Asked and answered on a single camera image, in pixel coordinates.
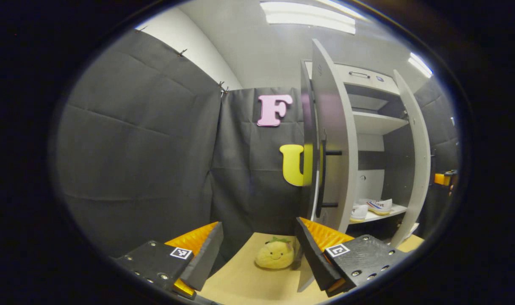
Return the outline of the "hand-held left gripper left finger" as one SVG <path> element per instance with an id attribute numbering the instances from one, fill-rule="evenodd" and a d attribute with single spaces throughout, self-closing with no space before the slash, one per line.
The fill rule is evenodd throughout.
<path id="1" fill-rule="evenodd" d="M 167 242 L 146 241 L 114 262 L 161 291 L 195 299 L 210 276 L 223 238 L 222 222 L 213 222 Z"/>

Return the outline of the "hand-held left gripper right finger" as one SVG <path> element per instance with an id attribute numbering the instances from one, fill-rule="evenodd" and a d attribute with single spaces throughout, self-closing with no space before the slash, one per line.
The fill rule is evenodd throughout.
<path id="1" fill-rule="evenodd" d="M 408 256 L 369 234 L 354 238 L 302 217 L 296 218 L 295 232 L 319 289 L 328 297 L 381 277 Z"/>

